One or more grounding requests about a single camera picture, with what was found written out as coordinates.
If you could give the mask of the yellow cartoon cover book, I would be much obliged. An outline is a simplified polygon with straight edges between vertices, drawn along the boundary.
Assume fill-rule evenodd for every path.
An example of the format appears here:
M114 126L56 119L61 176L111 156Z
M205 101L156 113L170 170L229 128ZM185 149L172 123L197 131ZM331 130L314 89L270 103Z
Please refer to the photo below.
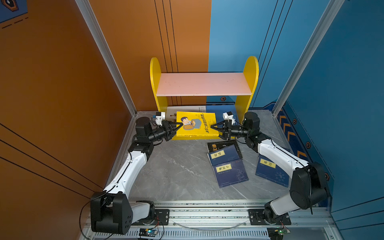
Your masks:
M217 123L215 113L177 112L177 122L182 123L176 135L179 139L198 140L219 137L219 132L211 128L211 125Z

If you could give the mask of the white La Dame book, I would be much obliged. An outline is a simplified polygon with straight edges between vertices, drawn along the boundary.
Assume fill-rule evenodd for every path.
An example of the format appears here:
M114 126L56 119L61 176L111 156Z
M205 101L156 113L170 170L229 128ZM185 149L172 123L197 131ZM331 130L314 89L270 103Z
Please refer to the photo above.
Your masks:
M177 120L177 112L198 112L206 113L206 106L172 106L167 107L166 120L175 122Z

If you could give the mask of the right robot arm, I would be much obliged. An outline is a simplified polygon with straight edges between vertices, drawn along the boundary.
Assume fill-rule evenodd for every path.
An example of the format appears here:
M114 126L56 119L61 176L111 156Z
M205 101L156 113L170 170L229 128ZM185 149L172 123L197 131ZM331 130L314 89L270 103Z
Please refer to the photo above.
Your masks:
M331 196L323 166L294 156L262 133L256 113L245 113L240 125L234 126L232 122L225 118L211 125L211 129L218 131L223 140L244 138L250 149L271 160L291 178L289 193L265 204L263 215L266 222L274 224L289 212L311 209Z

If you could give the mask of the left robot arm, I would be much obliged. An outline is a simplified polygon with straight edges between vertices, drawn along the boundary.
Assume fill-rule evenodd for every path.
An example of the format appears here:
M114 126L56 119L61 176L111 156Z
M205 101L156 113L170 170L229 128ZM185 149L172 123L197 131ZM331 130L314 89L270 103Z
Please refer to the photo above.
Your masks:
M156 120L156 127L152 123L148 117L136 120L136 134L124 164L104 190L91 197L91 229L94 233L125 235L132 224L155 220L154 203L137 201L131 204L129 194L154 147L171 140L183 124L163 119Z

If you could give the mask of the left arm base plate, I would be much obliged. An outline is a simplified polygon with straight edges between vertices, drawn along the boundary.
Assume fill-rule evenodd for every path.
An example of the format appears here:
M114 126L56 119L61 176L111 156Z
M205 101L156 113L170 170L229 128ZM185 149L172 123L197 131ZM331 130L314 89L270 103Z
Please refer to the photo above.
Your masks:
M161 222L160 225L167 226L170 220L170 210L169 209L155 209L153 217L147 217L146 219L141 219L135 223L133 226L154 226L158 223L158 220Z

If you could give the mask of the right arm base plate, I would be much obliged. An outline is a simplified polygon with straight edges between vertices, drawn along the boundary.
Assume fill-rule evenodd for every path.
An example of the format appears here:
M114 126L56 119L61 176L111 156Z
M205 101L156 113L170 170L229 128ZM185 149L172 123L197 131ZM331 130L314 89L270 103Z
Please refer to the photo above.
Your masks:
M248 214L252 226L290 226L292 224L291 218L288 213L284 215L276 215L271 210L257 208L249 209Z

